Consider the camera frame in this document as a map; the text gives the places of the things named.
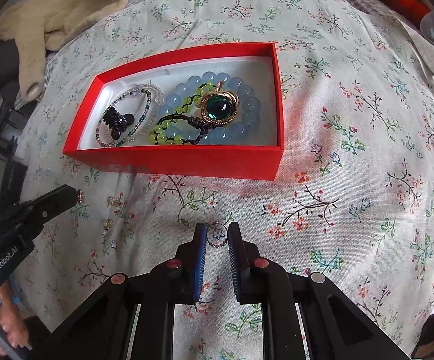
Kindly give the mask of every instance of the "red box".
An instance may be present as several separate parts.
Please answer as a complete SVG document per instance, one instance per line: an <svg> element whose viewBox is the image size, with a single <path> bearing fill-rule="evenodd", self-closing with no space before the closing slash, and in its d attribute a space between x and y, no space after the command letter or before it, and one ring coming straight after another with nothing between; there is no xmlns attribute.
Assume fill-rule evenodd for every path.
<svg viewBox="0 0 434 360"><path fill-rule="evenodd" d="M224 57L270 57L276 99L276 146L148 145L79 149L84 128L103 86L130 74L181 62ZM77 111L63 153L102 171L274 180L284 151L284 122L279 66L273 43L224 43L184 48L152 55L93 80Z"/></svg>

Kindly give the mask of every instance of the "small ring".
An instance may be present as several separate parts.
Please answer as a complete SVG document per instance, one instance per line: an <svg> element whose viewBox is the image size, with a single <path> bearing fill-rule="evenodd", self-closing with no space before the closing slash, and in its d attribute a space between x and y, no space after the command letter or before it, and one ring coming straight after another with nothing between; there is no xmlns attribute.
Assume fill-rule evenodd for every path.
<svg viewBox="0 0 434 360"><path fill-rule="evenodd" d="M207 229L207 242L213 248L221 248L225 246L228 241L228 230L227 228L218 222L214 222Z"/></svg>
<svg viewBox="0 0 434 360"><path fill-rule="evenodd" d="M200 100L200 112L202 115L202 119L207 123L214 123L218 126L225 126L226 124L234 120L235 116L237 116L237 107L239 106L239 97L233 92L221 90L222 85L223 82L219 81L215 86L215 90L205 93ZM215 117L211 117L209 115L206 105L213 96L224 97L229 101L229 103L231 103L231 107L233 108L233 110L229 116L226 116L222 119L216 119Z"/></svg>

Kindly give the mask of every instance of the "human hand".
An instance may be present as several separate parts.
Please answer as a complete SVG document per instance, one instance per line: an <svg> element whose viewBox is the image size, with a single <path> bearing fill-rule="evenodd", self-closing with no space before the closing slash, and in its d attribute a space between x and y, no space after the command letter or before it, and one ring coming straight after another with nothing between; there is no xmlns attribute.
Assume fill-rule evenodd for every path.
<svg viewBox="0 0 434 360"><path fill-rule="evenodd" d="M19 308L12 300L8 283L0 287L0 327L7 333L7 340L14 348L24 347L29 340L29 332L21 318ZM5 351L0 347L0 355L5 356Z"/></svg>

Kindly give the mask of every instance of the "bed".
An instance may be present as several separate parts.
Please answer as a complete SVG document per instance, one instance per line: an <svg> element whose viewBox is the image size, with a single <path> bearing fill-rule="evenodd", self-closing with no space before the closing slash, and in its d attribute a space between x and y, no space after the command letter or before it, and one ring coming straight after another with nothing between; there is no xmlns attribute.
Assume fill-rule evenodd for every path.
<svg viewBox="0 0 434 360"><path fill-rule="evenodd" d="M69 184L86 199L15 272L24 304L55 329L109 275L173 257L196 222L238 221L263 256L324 273L410 354L434 310L434 48L377 0L351 1L131 0L60 50L17 148L21 198ZM62 155L96 74L240 41L278 48L274 182L104 173ZM227 247L208 247L201 303L176 308L174 358L261 359L261 324L260 305L235 301Z"/></svg>

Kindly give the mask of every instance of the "blue bead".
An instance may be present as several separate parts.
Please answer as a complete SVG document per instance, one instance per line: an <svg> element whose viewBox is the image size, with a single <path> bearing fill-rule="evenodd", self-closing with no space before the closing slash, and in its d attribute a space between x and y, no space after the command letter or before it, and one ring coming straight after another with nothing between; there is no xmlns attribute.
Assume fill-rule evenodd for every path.
<svg viewBox="0 0 434 360"><path fill-rule="evenodd" d="M171 93L165 97L164 104L170 105L172 109L175 109L182 104L182 98L177 93Z"/></svg>
<svg viewBox="0 0 434 360"><path fill-rule="evenodd" d="M260 117L257 112L249 110L245 111L242 114L242 123L244 126L247 126L248 128L256 128L259 127L260 124Z"/></svg>
<svg viewBox="0 0 434 360"><path fill-rule="evenodd" d="M239 90L237 91L237 95L242 98L253 96L254 90L250 85L243 84L240 86Z"/></svg>
<svg viewBox="0 0 434 360"><path fill-rule="evenodd" d="M226 88L228 88L230 91L237 92L238 88L244 83L244 81L240 77L234 77L232 78L227 85L225 85Z"/></svg>
<svg viewBox="0 0 434 360"><path fill-rule="evenodd" d="M254 96L246 97L242 101L242 109L244 111L252 110L252 111L257 112L257 114L260 113L260 101L259 101L259 99L257 99Z"/></svg>
<svg viewBox="0 0 434 360"><path fill-rule="evenodd" d="M205 135L200 141L199 141L199 145L210 145L211 139L209 137L209 134Z"/></svg>
<svg viewBox="0 0 434 360"><path fill-rule="evenodd" d="M219 81L222 81L223 84L226 83L227 80L230 80L230 76L227 73L219 73L217 74L216 78L215 78L215 83L218 83Z"/></svg>
<svg viewBox="0 0 434 360"><path fill-rule="evenodd" d="M199 85L202 84L202 80L199 76L192 76L187 80L187 84L189 86L189 91L194 92Z"/></svg>
<svg viewBox="0 0 434 360"><path fill-rule="evenodd" d="M167 135L168 138L173 138L176 135L181 135L180 130L177 127L170 126L166 130L164 130L165 135Z"/></svg>
<svg viewBox="0 0 434 360"><path fill-rule="evenodd" d="M247 127L243 123L234 122L228 128L228 133L232 140L232 143L242 143L249 134Z"/></svg>
<svg viewBox="0 0 434 360"><path fill-rule="evenodd" d="M157 109L157 117L160 119L161 117L172 114L173 112L174 110L172 109L172 107L163 104Z"/></svg>
<svg viewBox="0 0 434 360"><path fill-rule="evenodd" d="M189 96L190 91L189 91L189 87L187 84L179 84L175 87L175 92L180 96L180 97L186 97Z"/></svg>
<svg viewBox="0 0 434 360"><path fill-rule="evenodd" d="M181 131L181 133L185 140L195 139L199 135L197 130Z"/></svg>
<svg viewBox="0 0 434 360"><path fill-rule="evenodd" d="M228 141L228 132L223 127L213 128L208 135L213 145L223 145Z"/></svg>
<svg viewBox="0 0 434 360"><path fill-rule="evenodd" d="M204 83L217 84L215 81L215 73L213 71L206 71L204 74L202 74L202 84Z"/></svg>

